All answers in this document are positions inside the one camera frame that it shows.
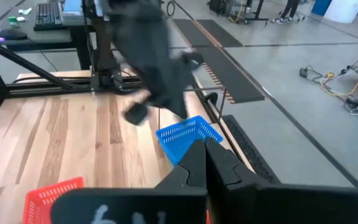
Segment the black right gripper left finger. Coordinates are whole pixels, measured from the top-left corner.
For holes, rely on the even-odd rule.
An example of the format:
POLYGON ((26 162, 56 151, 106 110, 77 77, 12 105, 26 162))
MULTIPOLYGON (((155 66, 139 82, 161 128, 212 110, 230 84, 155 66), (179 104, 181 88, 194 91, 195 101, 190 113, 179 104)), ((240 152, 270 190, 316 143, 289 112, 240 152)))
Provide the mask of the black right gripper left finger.
POLYGON ((196 140, 154 188, 82 188, 52 206, 52 224, 206 224, 206 147, 196 140))

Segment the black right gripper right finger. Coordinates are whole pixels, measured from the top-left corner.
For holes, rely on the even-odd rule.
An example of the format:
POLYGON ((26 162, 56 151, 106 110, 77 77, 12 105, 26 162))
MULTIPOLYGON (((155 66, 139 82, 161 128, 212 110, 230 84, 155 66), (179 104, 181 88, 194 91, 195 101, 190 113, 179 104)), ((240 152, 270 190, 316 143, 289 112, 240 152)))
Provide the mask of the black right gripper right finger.
POLYGON ((271 184, 207 139, 213 224, 358 224, 358 188, 271 184))

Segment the blue plastic basket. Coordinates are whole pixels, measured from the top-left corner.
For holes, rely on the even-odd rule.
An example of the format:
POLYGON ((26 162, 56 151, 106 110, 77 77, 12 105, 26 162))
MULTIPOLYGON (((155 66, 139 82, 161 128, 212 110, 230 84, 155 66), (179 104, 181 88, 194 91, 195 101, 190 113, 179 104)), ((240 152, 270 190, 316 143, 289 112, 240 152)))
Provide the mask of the blue plastic basket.
POLYGON ((156 136, 170 162, 175 166, 195 140, 212 138, 220 143, 223 137, 202 117, 195 116, 157 130, 156 136))

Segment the red plastic basket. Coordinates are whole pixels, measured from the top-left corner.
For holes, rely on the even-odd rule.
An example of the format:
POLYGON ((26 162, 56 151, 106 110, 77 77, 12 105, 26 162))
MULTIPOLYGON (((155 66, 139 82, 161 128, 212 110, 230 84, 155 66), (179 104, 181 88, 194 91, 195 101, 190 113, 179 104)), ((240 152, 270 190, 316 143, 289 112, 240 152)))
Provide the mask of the red plastic basket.
POLYGON ((83 177, 75 177, 56 184, 31 190, 25 196, 22 224, 51 224, 50 211, 53 203, 64 193, 83 188, 83 177))

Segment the black hazard-striped floor mat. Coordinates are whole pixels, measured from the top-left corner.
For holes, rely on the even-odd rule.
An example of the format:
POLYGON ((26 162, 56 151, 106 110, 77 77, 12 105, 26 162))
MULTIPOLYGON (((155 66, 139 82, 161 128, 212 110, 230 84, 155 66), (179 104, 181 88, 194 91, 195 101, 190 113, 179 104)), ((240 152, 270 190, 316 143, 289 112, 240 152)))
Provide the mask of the black hazard-striped floor mat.
POLYGON ((226 98, 232 104, 263 101, 264 95, 236 68, 219 49, 217 42, 189 19, 174 19, 180 34, 203 56, 204 68, 218 86, 226 88, 226 98))

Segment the black perforated floor grate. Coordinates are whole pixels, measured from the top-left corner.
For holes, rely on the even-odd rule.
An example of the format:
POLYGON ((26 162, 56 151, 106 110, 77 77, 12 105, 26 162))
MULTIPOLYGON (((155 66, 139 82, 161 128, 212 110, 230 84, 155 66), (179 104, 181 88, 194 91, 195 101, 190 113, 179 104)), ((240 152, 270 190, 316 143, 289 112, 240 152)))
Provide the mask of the black perforated floor grate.
POLYGON ((252 143, 248 135, 246 135, 245 131, 236 121, 235 117, 233 117, 233 115, 224 115, 223 121, 229 128, 231 134, 234 136, 234 139, 236 140, 241 151, 244 153, 245 157, 249 161, 254 172, 271 184, 280 184, 281 182, 276 176, 276 174, 273 172, 271 167, 267 164, 265 159, 259 153, 256 146, 252 143))

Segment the black equipment stand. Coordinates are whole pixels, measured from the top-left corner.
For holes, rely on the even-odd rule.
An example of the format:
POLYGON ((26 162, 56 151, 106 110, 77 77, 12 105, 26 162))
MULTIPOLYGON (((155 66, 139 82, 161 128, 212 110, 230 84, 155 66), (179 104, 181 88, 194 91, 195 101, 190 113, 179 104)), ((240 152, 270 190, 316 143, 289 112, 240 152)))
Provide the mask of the black equipment stand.
POLYGON ((252 11, 254 0, 208 0, 207 5, 217 15, 227 17, 231 23, 247 25, 253 21, 263 21, 267 25, 269 18, 260 17, 264 0, 256 1, 255 11, 252 11))

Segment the computer monitor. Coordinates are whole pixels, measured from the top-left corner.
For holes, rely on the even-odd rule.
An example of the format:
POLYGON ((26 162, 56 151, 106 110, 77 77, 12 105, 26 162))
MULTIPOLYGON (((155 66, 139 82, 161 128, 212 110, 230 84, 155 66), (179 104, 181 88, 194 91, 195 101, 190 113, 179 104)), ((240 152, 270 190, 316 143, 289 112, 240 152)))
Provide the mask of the computer monitor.
POLYGON ((63 16, 82 16, 82 0, 65 0, 62 14, 63 16))

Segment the black keyboard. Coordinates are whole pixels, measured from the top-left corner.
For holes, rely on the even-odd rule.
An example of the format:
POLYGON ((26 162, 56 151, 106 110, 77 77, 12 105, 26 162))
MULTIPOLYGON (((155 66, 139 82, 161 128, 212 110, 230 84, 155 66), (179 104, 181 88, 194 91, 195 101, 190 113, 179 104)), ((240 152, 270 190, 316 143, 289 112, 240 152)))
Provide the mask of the black keyboard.
POLYGON ((62 22, 62 3, 59 1, 37 3, 34 31, 59 30, 66 27, 62 22))

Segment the grey desk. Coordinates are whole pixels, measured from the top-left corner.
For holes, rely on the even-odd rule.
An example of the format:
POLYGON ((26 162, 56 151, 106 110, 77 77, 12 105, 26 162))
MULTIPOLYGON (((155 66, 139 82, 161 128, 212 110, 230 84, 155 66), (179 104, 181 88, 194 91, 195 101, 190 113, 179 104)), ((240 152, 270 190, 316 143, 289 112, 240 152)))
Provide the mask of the grey desk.
MULTIPOLYGON (((32 12, 17 30, 27 37, 21 40, 5 40, 0 37, 0 43, 13 52, 32 50, 76 49, 80 67, 87 70, 91 66, 90 54, 86 44, 84 26, 70 26, 57 30, 34 30, 36 14, 41 0, 25 0, 20 6, 14 7, 7 16, 15 16, 21 7, 31 7, 32 12)), ((8 21, 2 22, 0 31, 10 29, 8 21)))

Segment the person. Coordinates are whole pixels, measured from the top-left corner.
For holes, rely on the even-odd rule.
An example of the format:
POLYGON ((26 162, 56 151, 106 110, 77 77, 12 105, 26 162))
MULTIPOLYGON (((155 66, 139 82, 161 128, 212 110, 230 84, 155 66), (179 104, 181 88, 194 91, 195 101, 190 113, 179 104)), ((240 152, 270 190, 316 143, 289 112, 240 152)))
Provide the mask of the person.
POLYGON ((288 0, 285 9, 281 15, 275 19, 272 19, 270 22, 274 24, 283 24, 284 22, 292 23, 294 21, 294 16, 300 0, 288 0))

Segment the black computer mouse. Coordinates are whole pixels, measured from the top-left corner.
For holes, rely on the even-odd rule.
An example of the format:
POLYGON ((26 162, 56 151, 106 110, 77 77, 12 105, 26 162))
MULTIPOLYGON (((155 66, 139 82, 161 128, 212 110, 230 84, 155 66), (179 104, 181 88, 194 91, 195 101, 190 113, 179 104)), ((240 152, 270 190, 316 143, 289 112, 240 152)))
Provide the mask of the black computer mouse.
POLYGON ((24 40, 27 34, 19 29, 1 29, 0 39, 3 40, 24 40))

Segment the blue barrel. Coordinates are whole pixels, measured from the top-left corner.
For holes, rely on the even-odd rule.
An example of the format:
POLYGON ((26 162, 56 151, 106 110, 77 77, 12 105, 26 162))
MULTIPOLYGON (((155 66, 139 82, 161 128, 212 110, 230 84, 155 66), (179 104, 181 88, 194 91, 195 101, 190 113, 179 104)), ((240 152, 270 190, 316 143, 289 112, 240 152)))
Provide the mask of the blue barrel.
POLYGON ((311 13, 317 16, 324 16, 332 0, 315 0, 311 13))

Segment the white cylinder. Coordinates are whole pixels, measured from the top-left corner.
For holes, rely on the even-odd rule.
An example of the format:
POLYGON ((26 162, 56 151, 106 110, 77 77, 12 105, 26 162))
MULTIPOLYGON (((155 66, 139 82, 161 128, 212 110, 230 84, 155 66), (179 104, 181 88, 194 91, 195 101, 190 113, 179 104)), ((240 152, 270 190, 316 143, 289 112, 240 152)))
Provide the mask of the white cylinder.
POLYGON ((330 21, 350 24, 358 14, 358 0, 332 0, 324 18, 330 21))

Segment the black aluminium table frame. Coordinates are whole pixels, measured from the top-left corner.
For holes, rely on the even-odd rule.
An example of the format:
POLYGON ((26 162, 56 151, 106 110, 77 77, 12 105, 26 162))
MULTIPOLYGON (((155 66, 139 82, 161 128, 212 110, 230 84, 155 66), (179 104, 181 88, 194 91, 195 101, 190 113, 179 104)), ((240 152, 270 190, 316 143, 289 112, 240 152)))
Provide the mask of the black aluminium table frame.
POLYGON ((91 69, 89 77, 63 78, 45 71, 37 65, 8 50, 0 44, 0 55, 24 67, 35 77, 20 78, 18 83, 5 83, 0 75, 0 107, 5 99, 35 96, 66 95, 74 93, 111 91, 126 95, 143 87, 142 80, 123 69, 114 69, 109 75, 102 75, 91 69))

